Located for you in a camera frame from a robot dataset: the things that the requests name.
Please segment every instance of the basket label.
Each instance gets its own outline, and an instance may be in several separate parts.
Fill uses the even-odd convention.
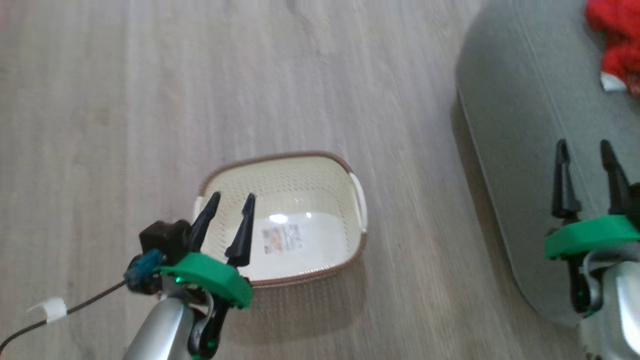
[[[265,254],[281,254],[283,252],[301,250],[303,248],[300,229],[297,224],[277,225],[262,230]]]

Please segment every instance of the white basket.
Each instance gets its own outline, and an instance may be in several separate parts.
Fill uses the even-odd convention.
[[[279,286],[331,275],[354,262],[367,233],[358,178],[336,155],[301,152],[235,163],[203,184],[197,216],[222,194],[202,252],[226,261],[249,193],[256,196],[251,263],[240,273],[254,286]]]

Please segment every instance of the brown basket rim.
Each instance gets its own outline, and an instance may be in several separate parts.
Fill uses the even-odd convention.
[[[282,153],[282,154],[261,156],[259,158],[252,158],[252,159],[248,159],[248,160],[237,161],[237,162],[234,162],[234,163],[229,163],[227,165],[223,165],[222,167],[216,169],[214,172],[209,174],[209,176],[207,176],[207,178],[202,183],[202,186],[200,187],[200,191],[198,193],[198,196],[203,197],[205,195],[205,191],[207,189],[207,186],[211,183],[211,181],[216,176],[222,174],[223,172],[232,170],[234,168],[243,167],[243,166],[251,165],[251,164],[254,164],[254,163],[261,163],[263,161],[289,159],[289,158],[307,158],[307,157],[311,157],[311,156],[320,156],[322,158],[331,159],[331,160],[337,162],[338,164],[340,164],[340,166],[342,166],[342,168],[348,174],[352,174],[353,173],[353,170],[347,164],[347,162],[344,161],[344,159],[342,159],[340,156],[337,156],[336,154],[333,154],[333,153],[330,153],[330,152],[326,152],[326,151],[285,152],[285,153]],[[250,281],[251,285],[252,286],[260,286],[260,287],[281,286],[281,285],[286,285],[286,284],[294,284],[294,283],[297,283],[297,282],[304,282],[304,281],[310,281],[310,280],[314,280],[314,279],[320,279],[322,277],[329,276],[329,275],[337,273],[340,270],[346,268],[347,266],[353,264],[362,255],[362,252],[364,251],[364,247],[365,247],[366,242],[367,242],[367,233],[364,232],[364,233],[362,233],[360,235],[360,243],[358,244],[358,248],[356,249],[356,252],[353,253],[353,255],[349,259],[347,259],[347,261],[343,262],[342,264],[336,265],[334,267],[331,267],[331,268],[328,268],[328,269],[324,269],[324,270],[320,270],[320,271],[310,272],[308,274],[295,275],[295,276],[289,276],[289,277],[281,277],[279,279]]]

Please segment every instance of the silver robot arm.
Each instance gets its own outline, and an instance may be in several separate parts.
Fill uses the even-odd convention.
[[[188,360],[193,310],[181,299],[169,297],[151,310],[124,356],[124,360]]]
[[[640,359],[640,263],[626,261],[602,277],[602,307],[578,325],[588,359]]]

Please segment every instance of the white cable clip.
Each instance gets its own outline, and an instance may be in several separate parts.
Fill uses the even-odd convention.
[[[31,311],[36,307],[41,307],[47,314],[47,323],[54,322],[67,315],[67,305],[61,297],[52,297],[49,300],[45,300],[38,305],[31,307],[27,311]]]

